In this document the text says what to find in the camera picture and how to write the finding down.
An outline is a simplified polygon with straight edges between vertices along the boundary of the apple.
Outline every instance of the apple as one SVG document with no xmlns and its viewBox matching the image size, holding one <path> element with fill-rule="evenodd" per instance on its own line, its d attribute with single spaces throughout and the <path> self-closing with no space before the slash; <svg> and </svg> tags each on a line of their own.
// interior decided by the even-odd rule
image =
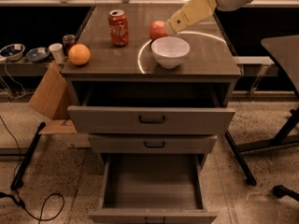
<svg viewBox="0 0 299 224">
<path fill-rule="evenodd" d="M 154 41 L 164 36 L 168 36 L 168 33 L 165 31 L 165 22 L 154 21 L 149 27 L 149 38 Z"/>
</svg>

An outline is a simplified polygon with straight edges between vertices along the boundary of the table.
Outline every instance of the table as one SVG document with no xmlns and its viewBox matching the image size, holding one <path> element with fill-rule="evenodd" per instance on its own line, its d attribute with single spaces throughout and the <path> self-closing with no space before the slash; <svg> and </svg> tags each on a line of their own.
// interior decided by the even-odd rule
<svg viewBox="0 0 299 224">
<path fill-rule="evenodd" d="M 226 106 L 241 73 L 212 17 L 179 35 L 192 48 L 184 63 L 164 69 L 155 62 L 150 24 L 181 6 L 97 5 L 79 38 L 91 59 L 64 66 L 75 104 L 70 117 L 106 165 L 99 207 L 90 213 L 94 222 L 211 223 L 216 217 L 205 209 L 200 171 L 233 118 Z M 116 8 L 129 21 L 125 47 L 111 43 L 107 15 Z"/>
</svg>

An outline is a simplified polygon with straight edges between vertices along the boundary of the red can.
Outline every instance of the red can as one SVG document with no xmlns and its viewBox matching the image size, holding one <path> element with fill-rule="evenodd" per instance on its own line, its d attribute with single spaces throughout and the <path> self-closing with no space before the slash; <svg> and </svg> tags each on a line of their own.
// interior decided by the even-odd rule
<svg viewBox="0 0 299 224">
<path fill-rule="evenodd" d="M 129 42 L 128 20 L 123 10 L 109 12 L 109 31 L 112 43 L 115 46 L 125 46 Z"/>
</svg>

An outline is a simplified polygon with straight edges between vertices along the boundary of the cable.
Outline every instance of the cable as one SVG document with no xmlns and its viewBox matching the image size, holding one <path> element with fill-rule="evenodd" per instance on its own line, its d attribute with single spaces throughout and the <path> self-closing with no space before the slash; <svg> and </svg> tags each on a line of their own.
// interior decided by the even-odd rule
<svg viewBox="0 0 299 224">
<path fill-rule="evenodd" d="M 16 80 L 11 76 L 11 74 L 8 72 L 8 70 L 7 70 L 7 59 L 4 60 L 4 69 L 5 69 L 6 73 L 7 73 L 7 75 L 11 78 L 11 80 L 12 80 L 13 82 L 15 82 L 16 84 L 20 85 L 20 86 L 21 86 L 21 89 L 23 90 L 23 94 L 22 94 L 22 95 L 20 95 L 20 96 L 18 96 L 18 97 L 13 97 L 13 99 L 20 99 L 20 98 L 22 98 L 23 96 L 25 96 L 25 95 L 26 95 L 26 90 L 25 90 L 25 88 L 23 87 L 23 85 L 22 85 L 20 82 L 16 81 Z"/>
<path fill-rule="evenodd" d="M 4 127 L 6 128 L 6 130 L 8 131 L 8 133 L 11 135 L 11 137 L 14 139 L 16 145 L 17 145 L 17 148 L 19 150 L 19 154 L 20 154 L 20 158 L 19 158 L 19 162 L 18 164 L 16 165 L 15 167 L 15 170 L 14 170 L 14 176 L 16 176 L 16 171 L 17 171 L 17 168 L 20 166 L 20 163 L 21 163 L 21 150 L 20 150 L 20 146 L 19 146 L 19 143 L 18 143 L 18 140 L 16 139 L 16 137 L 12 134 L 12 132 L 9 130 L 9 128 L 7 127 L 6 123 L 4 122 L 2 116 L 0 115 L 0 120 L 2 121 Z"/>
<path fill-rule="evenodd" d="M 0 89 L 0 92 L 5 92 L 5 93 L 7 93 L 11 99 L 14 99 L 14 98 L 15 98 L 15 97 L 12 96 L 8 91 L 5 91 L 4 89 Z"/>
<path fill-rule="evenodd" d="M 16 139 L 16 137 L 12 134 L 12 132 L 9 130 L 9 128 L 7 127 L 7 125 L 5 124 L 2 116 L 0 116 L 0 120 L 2 121 L 4 127 L 6 128 L 6 130 L 8 131 L 8 133 L 13 137 L 13 139 L 15 140 L 16 142 L 16 145 L 17 145 L 17 148 L 19 150 L 19 153 L 21 154 L 21 150 L 20 150 L 20 146 L 19 146 L 19 143 L 18 143 L 18 140 Z M 15 170 L 14 170 L 14 175 L 16 175 L 16 170 L 17 170 L 17 167 L 20 165 L 20 162 L 21 162 L 21 158 L 17 164 L 17 166 L 15 167 Z M 60 193 L 52 193 L 51 195 L 49 195 L 45 201 L 43 202 L 42 204 L 42 207 L 41 207 L 41 210 L 40 210 L 40 217 L 35 217 L 34 215 L 32 215 L 26 208 L 26 205 L 25 205 L 25 202 L 20 198 L 20 195 L 19 195 L 19 192 L 18 190 L 16 190 L 16 193 L 17 193 L 17 196 L 18 196 L 18 199 L 19 201 L 17 201 L 17 199 L 11 195 L 11 194 L 5 194 L 4 192 L 0 192 L 0 198 L 10 198 L 16 205 L 20 206 L 22 209 L 25 210 L 25 212 L 30 216 L 32 217 L 33 219 L 35 220 L 38 220 L 38 223 L 40 223 L 41 221 L 51 221 L 51 220 L 54 220 L 57 216 L 59 216 L 61 214 L 61 212 L 63 211 L 64 209 L 64 203 L 65 203 L 65 200 L 64 200 L 64 196 Z M 58 211 L 58 213 L 54 216 L 54 217 L 51 217 L 51 218 L 47 218 L 47 219 L 43 219 L 42 216 L 43 216 L 43 212 L 44 212 L 44 208 L 45 208 L 45 205 L 47 203 L 47 201 L 49 200 L 50 197 L 52 196 L 58 196 L 60 197 L 62 200 L 63 200 L 63 203 L 62 203 L 62 206 L 60 208 L 60 210 Z"/>
</svg>

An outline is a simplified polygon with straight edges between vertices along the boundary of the table leg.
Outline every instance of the table leg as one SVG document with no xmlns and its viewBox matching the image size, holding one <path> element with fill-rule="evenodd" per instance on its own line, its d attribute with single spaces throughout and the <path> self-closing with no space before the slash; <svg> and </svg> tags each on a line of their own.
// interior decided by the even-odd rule
<svg viewBox="0 0 299 224">
<path fill-rule="evenodd" d="M 39 127 L 37 128 L 36 135 L 35 135 L 33 141 L 31 142 L 31 145 L 29 146 L 23 161 L 21 162 L 18 173 L 16 174 L 15 178 L 13 179 L 10 189 L 15 190 L 15 189 L 19 189 L 20 187 L 22 187 L 23 183 L 21 181 L 21 178 L 24 175 L 26 168 L 31 160 L 31 157 L 33 156 L 33 154 L 36 150 L 36 146 L 37 146 L 39 138 L 41 136 L 39 134 L 39 132 L 45 126 L 46 126 L 46 123 L 42 122 L 42 123 L 40 123 Z"/>
<path fill-rule="evenodd" d="M 234 152 L 237 161 L 241 165 L 241 168 L 243 169 L 245 176 L 247 177 L 246 182 L 249 185 L 256 186 L 256 180 L 255 180 L 254 176 L 252 175 L 251 170 L 247 166 L 241 152 L 239 151 L 237 145 L 235 144 L 233 137 L 230 135 L 230 133 L 228 131 L 225 134 L 225 138 L 226 138 L 227 142 L 229 143 L 232 151 Z"/>
</svg>

